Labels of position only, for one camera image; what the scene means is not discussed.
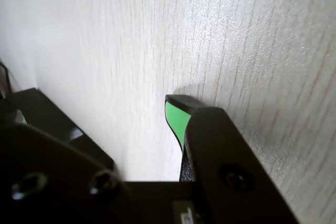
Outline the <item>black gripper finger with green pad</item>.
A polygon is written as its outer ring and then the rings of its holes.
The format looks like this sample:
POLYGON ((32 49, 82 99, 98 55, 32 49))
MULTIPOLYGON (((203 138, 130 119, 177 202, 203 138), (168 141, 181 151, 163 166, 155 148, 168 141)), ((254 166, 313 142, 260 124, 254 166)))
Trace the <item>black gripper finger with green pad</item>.
POLYGON ((1 223, 139 223, 125 185, 86 154, 1 114, 1 223))
POLYGON ((200 188, 206 223, 297 222, 224 109, 168 94, 165 117, 200 188))

